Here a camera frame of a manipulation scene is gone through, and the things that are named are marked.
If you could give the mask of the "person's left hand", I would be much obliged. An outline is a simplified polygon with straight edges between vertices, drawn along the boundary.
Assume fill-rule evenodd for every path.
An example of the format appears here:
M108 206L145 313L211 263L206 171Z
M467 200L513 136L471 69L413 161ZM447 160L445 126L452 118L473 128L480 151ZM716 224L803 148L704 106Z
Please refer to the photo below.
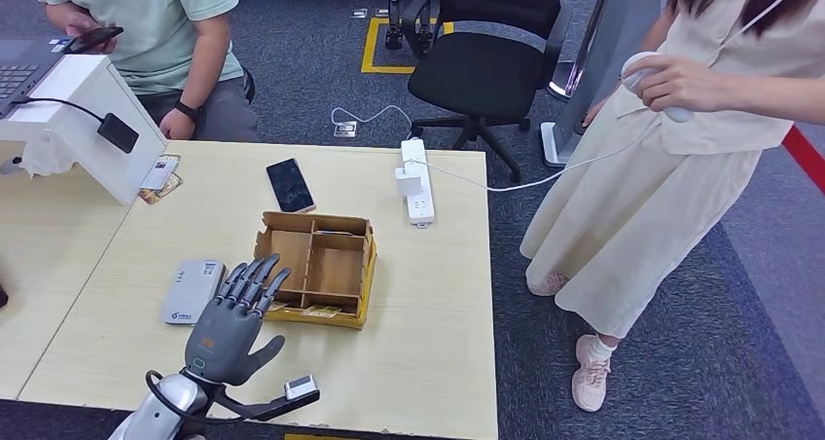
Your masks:
M170 140L189 140L192 138L196 123L186 114L172 108L162 119L159 128Z
M649 109L677 107L698 112L720 108L721 77L704 64L675 55L646 55L623 70L634 92Z

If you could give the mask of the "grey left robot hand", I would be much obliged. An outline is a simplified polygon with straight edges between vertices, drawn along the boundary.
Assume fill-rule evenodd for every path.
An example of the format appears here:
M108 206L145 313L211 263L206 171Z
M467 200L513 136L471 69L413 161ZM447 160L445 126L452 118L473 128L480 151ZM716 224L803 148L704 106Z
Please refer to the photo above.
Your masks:
M264 314L291 274L289 268L284 268L269 287L264 286L279 260L280 255L274 253L250 264L241 263L230 272L191 332L184 352L183 374L214 385L240 386L281 352L286 343L282 335L256 351L251 350Z

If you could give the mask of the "person's right hand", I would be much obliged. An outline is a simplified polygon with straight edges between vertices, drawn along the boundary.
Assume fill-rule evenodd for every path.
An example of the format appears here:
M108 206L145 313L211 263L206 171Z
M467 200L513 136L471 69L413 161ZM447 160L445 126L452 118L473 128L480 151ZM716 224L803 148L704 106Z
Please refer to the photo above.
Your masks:
M117 43L116 36L123 30L118 26L100 25L82 12L69 11L65 14L65 32L72 38L67 48L68 54L110 54Z

